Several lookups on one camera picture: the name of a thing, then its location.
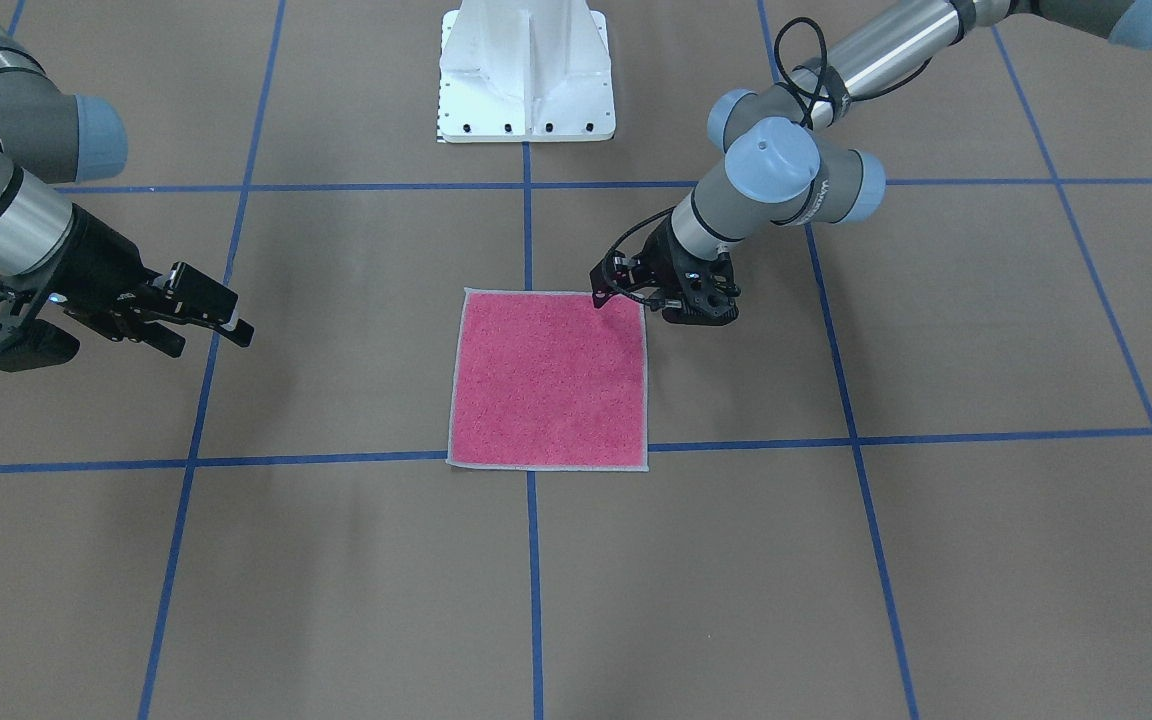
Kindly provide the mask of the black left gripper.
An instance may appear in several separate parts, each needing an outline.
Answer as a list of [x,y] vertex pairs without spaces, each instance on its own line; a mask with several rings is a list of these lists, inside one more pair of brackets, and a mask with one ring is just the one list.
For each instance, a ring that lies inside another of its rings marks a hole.
[[639,252],[602,258],[590,272],[591,301],[602,309],[613,297],[636,302],[635,291],[660,290],[666,300],[703,300],[712,290],[708,262],[681,245],[667,217],[649,234]]

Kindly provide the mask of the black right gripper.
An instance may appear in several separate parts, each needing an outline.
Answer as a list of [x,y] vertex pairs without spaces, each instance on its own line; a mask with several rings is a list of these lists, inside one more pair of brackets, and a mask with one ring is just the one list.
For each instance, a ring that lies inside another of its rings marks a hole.
[[[147,270],[138,247],[109,223],[74,205],[70,227],[50,262],[58,263],[51,295],[67,300],[65,313],[108,340],[126,338],[169,357],[183,354],[185,338],[136,311],[156,300],[162,273]],[[253,327],[238,318],[237,291],[192,265],[175,263],[164,275],[164,300],[169,323],[198,325],[238,347],[251,346]]]

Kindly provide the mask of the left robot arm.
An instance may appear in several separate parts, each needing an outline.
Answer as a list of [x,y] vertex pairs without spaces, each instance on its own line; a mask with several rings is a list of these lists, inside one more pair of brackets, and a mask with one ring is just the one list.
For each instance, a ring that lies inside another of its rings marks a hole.
[[591,301],[636,302],[667,323],[723,325],[741,295],[732,251],[764,225],[863,222],[881,205],[886,172],[876,156],[823,137],[854,106],[890,94],[973,29],[1028,14],[1134,50],[1152,50],[1152,1],[899,1],[835,46],[813,18],[818,54],[776,83],[723,94],[708,141],[721,159],[684,200],[645,219],[634,255],[609,247],[590,273]]

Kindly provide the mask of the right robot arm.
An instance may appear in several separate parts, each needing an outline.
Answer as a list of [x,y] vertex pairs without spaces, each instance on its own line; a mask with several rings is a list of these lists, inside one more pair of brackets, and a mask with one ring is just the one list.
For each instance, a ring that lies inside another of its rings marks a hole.
[[78,354],[77,338],[41,319],[50,304],[106,340],[172,357],[185,344],[179,325],[251,343],[236,291],[187,263],[147,270],[132,241],[58,191],[118,176],[127,154],[116,109],[103,97],[65,94],[0,26],[0,372]]

